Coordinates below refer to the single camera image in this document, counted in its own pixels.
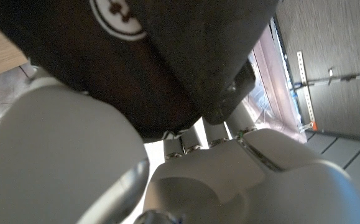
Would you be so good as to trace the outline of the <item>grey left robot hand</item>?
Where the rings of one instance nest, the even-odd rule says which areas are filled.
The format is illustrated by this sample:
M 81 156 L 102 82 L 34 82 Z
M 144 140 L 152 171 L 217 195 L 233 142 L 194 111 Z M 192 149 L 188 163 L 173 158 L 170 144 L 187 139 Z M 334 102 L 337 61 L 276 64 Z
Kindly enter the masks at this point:
M 0 223 L 360 223 L 351 177 L 271 129 L 149 169 L 116 108 L 39 69 L 0 122 Z

